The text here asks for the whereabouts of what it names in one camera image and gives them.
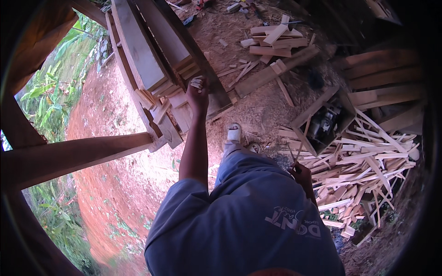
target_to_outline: shirt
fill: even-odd
[[[345,275],[316,206],[273,160],[232,154],[217,182],[210,195],[194,179],[170,187],[146,242],[152,275],[247,275],[267,268]]]

